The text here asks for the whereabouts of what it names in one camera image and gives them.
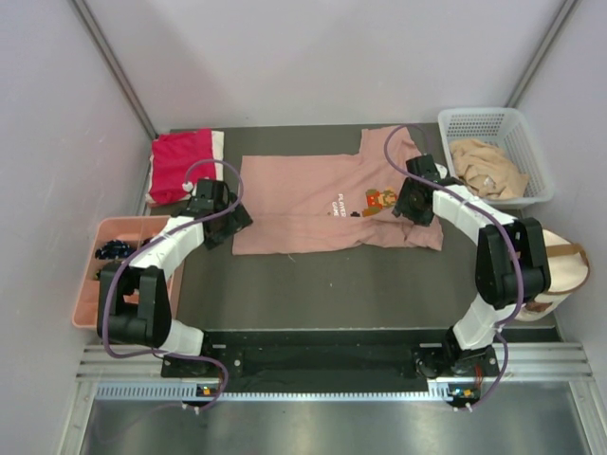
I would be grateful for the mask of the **pink printed t shirt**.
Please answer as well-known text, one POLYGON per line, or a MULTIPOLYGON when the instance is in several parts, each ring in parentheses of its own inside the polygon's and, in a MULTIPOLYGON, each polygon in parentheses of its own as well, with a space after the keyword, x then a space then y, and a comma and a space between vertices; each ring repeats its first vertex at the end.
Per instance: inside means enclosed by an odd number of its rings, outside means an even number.
POLYGON ((408 129, 364 129, 355 155, 246 155, 242 203, 253 224, 233 238, 235 256, 329 252, 368 245, 439 251, 439 221, 396 218, 406 161, 420 155, 408 129))

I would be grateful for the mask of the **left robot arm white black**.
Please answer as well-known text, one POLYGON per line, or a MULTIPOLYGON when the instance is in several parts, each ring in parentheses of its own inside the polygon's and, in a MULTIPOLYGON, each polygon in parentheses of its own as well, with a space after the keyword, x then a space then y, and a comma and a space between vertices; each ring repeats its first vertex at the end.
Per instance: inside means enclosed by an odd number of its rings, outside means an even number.
POLYGON ((198 181, 187 206, 170 217, 159 234, 124 261, 101 270, 97 333, 103 343, 176 354, 192 374, 209 373, 215 354, 205 347, 206 334, 174 318, 167 280, 199 247, 212 250, 251 225, 226 182, 198 181))

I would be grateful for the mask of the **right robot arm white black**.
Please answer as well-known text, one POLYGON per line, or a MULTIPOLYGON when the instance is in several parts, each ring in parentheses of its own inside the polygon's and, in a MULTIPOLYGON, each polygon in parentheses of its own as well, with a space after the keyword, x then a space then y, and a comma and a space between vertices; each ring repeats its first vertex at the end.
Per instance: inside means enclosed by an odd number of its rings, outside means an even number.
POLYGON ((430 155, 407 160, 404 174, 394 216, 422 227, 441 218, 476 245, 475 298, 442 341, 443 365, 462 375, 487 355, 496 334, 524 304, 549 289, 543 228, 534 218, 497 210, 452 177, 442 179, 430 155))

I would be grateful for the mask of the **beige crumpled t shirt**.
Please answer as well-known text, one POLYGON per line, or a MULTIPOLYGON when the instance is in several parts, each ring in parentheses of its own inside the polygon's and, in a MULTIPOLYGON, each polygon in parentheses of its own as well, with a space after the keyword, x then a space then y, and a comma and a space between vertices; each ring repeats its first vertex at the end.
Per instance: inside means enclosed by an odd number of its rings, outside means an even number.
POLYGON ((475 138, 450 143, 455 176, 476 196, 505 201, 524 196, 529 175, 506 157, 506 152, 475 138))

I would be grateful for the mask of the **white perforated plastic basket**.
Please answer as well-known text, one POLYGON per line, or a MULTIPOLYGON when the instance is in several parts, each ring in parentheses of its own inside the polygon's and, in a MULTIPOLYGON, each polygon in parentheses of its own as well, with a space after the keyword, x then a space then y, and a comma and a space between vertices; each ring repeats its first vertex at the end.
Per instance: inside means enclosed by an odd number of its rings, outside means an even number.
POLYGON ((524 195, 505 201, 489 200, 500 210, 524 209, 550 201, 555 184, 548 171, 544 153, 524 115, 513 108, 452 108, 438 114, 446 166, 455 175, 450 145, 457 139, 478 139, 504 150, 506 158, 529 176, 524 195))

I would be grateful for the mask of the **pink compartment tray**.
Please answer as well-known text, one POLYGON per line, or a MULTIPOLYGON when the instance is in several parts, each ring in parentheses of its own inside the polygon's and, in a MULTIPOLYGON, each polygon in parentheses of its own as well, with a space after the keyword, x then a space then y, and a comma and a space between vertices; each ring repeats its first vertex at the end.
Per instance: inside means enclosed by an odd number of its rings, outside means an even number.
POLYGON ((94 256, 95 251, 114 239, 124 241, 139 250, 141 241, 159 234, 167 224, 168 219, 168 215, 115 217, 107 218, 99 224, 84 271, 79 297, 72 313, 72 324, 75 327, 96 330, 100 280, 95 281, 94 274, 99 268, 103 268, 107 264, 122 261, 98 260, 94 256))

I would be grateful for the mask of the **dark blue rolled sock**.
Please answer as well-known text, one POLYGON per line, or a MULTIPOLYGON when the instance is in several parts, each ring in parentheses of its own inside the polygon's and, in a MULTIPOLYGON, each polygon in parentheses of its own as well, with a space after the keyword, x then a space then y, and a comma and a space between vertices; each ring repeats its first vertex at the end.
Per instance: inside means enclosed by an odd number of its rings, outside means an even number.
POLYGON ((131 256, 137 249, 130 244, 114 239, 99 247, 94 256, 98 260, 123 260, 131 256))

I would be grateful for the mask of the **cream round fabric bag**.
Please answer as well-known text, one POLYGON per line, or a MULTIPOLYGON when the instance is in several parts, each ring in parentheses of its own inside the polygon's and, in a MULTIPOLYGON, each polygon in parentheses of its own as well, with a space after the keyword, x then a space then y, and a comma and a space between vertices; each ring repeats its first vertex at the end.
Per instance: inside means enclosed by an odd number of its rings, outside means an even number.
POLYGON ((547 291, 527 302, 516 320, 533 322, 554 312, 569 296, 583 287, 590 277, 590 263, 583 246, 551 230, 543 230, 546 257, 551 276, 547 291))

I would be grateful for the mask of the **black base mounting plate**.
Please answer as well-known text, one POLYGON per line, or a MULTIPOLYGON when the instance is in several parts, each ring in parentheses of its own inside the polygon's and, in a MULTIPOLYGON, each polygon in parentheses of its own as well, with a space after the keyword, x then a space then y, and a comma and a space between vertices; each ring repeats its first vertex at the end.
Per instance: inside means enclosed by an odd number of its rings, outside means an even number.
POLYGON ((493 349, 461 359, 439 329, 217 330, 205 355, 228 369, 229 392, 425 391, 430 379, 494 377, 493 349))

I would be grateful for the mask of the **aluminium rail frame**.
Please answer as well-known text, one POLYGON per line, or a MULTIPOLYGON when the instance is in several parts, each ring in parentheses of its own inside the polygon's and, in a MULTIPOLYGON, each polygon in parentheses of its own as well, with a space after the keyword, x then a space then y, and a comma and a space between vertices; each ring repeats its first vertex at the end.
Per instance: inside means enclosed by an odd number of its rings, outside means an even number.
POLYGON ((62 454, 602 454, 606 409, 578 343, 512 343, 480 406, 447 404, 450 378, 423 391, 224 393, 185 409, 211 378, 165 378, 151 356, 83 352, 62 454))

